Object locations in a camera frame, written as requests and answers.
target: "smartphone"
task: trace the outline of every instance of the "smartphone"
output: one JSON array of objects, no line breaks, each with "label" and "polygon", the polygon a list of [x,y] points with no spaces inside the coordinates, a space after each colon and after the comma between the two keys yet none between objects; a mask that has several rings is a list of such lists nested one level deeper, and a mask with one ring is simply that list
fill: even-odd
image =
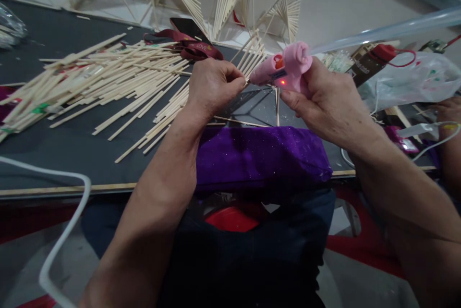
[{"label": "smartphone", "polygon": [[171,17],[171,25],[177,31],[187,34],[190,37],[199,37],[204,43],[211,44],[208,38],[203,34],[202,30],[197,26],[193,19],[185,19],[180,17]]}]

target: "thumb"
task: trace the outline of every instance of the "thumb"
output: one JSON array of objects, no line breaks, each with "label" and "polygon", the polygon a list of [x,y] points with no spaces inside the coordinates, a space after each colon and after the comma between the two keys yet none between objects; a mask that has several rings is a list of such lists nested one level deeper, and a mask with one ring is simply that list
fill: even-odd
[{"label": "thumb", "polygon": [[240,92],[243,91],[245,87],[246,80],[244,77],[237,77],[233,79],[231,82],[226,84],[226,93],[228,94],[229,98],[236,97]]},{"label": "thumb", "polygon": [[288,107],[301,117],[304,118],[307,116],[309,110],[315,105],[312,101],[307,99],[307,97],[298,92],[284,90],[280,94],[281,99],[284,101]]}]

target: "forearm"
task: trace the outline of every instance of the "forearm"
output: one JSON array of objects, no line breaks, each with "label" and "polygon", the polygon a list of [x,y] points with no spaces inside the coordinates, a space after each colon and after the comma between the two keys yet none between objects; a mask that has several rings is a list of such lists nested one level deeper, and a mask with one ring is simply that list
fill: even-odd
[{"label": "forearm", "polygon": [[456,301],[461,219],[447,194],[384,137],[352,159],[420,305],[445,307]]},{"label": "forearm", "polygon": [[461,134],[440,146],[440,158],[445,186],[461,202]]},{"label": "forearm", "polygon": [[84,300],[108,307],[132,304],[133,297],[141,306],[155,303],[174,232],[195,190],[203,129],[188,110],[178,114],[136,185]]},{"label": "forearm", "polygon": [[461,220],[450,198],[387,138],[352,160],[365,195],[389,226],[461,240]]}]

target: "dark gray table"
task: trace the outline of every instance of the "dark gray table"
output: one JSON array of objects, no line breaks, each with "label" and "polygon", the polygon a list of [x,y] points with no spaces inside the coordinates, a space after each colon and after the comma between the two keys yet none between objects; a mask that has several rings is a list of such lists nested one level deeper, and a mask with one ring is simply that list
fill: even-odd
[{"label": "dark gray table", "polygon": [[[148,32],[147,29],[136,27],[128,31],[128,25],[102,19],[92,18],[91,21],[79,19],[75,14],[66,11],[53,11],[12,1],[0,1],[22,19],[30,33],[27,41],[13,50],[0,51],[0,84],[26,82],[32,79],[43,71],[43,63],[39,62],[39,58],[62,58],[123,32],[127,33],[125,41],[135,43],[142,39],[145,32]],[[219,49],[229,60],[236,52],[226,47]],[[9,136],[0,145],[0,155],[44,168],[83,173],[91,178],[93,185],[118,185],[101,188],[102,191],[132,189],[132,183],[139,179],[156,148],[145,156],[141,151],[135,150],[121,163],[115,164],[114,161],[153,126],[152,120],[155,114],[166,105],[169,97],[180,85],[181,83],[177,83],[142,119],[133,122],[113,141],[108,141],[107,138],[130,116],[122,117],[97,136],[91,133],[94,127],[132,102],[131,99],[98,106],[55,129],[49,128],[51,121],[43,119],[26,131]],[[241,121],[275,125],[274,92],[269,87],[260,89],[249,86],[220,115],[232,116]],[[283,102],[280,103],[280,125],[306,128],[304,122],[294,117],[293,111]],[[351,170],[342,159],[337,146],[329,142],[324,142],[324,145],[334,171]],[[425,162],[419,163],[420,165],[431,165],[427,159],[423,158],[423,160]],[[9,195],[6,190],[81,184],[82,182],[76,179],[46,176],[0,164],[0,191],[2,191],[0,193],[3,194],[3,198]],[[28,197],[28,195],[21,194],[13,197]]]}]

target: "pink glue gun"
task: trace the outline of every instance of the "pink glue gun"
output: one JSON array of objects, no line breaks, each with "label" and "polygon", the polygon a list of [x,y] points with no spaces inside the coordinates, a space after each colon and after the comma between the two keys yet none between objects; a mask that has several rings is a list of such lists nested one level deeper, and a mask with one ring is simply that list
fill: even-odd
[{"label": "pink glue gun", "polygon": [[303,74],[312,65],[312,56],[308,55],[309,46],[298,41],[288,45],[283,52],[267,58],[250,74],[252,84],[273,85],[290,91],[303,93],[310,97]]}]

